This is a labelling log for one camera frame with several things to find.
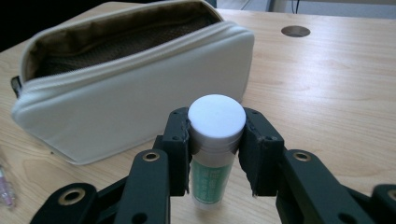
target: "wood grain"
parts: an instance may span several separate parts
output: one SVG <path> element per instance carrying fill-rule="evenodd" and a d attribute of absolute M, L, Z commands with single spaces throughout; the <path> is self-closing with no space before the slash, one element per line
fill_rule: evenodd
<path fill-rule="evenodd" d="M 81 16 L 131 4 L 107 3 Z M 289 149 L 315 153 L 346 186 L 371 194 L 396 184 L 396 21 L 221 10 L 255 33 L 254 59 L 243 106 L 261 111 Z M 311 34 L 288 37 L 301 25 Z M 13 183 L 17 206 L 0 207 L 0 223 L 28 223 L 53 191 L 86 182 L 103 189 L 125 177 L 134 155 L 152 142 L 84 166 L 69 164 L 11 119 L 16 97 L 9 80 L 19 73 L 25 43 L 0 53 L 0 163 Z M 223 206 L 197 210 L 191 196 L 172 198 L 172 223 L 279 223 L 274 198 L 252 198 L 235 160 Z"/>

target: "bag opening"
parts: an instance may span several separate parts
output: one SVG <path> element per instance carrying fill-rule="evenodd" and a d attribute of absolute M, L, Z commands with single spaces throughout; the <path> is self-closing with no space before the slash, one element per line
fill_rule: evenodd
<path fill-rule="evenodd" d="M 219 21 L 202 2 L 184 2 L 84 22 L 37 39 L 28 52 L 25 81 L 117 60 Z"/>

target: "plastic bottle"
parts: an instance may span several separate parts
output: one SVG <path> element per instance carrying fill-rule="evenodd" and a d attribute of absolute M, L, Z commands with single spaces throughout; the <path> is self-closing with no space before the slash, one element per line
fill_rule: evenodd
<path fill-rule="evenodd" d="M 201 209 L 216 209 L 233 167 L 246 113 L 234 99 L 214 94 L 192 103 L 189 120 L 192 198 Z"/>

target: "white cap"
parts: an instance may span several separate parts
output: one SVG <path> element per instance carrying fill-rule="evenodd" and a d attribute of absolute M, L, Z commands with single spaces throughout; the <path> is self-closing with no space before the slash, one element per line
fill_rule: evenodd
<path fill-rule="evenodd" d="M 216 153 L 237 149 L 246 113 L 233 98 L 213 94 L 192 103 L 189 120 L 195 145 L 201 150 Z"/>

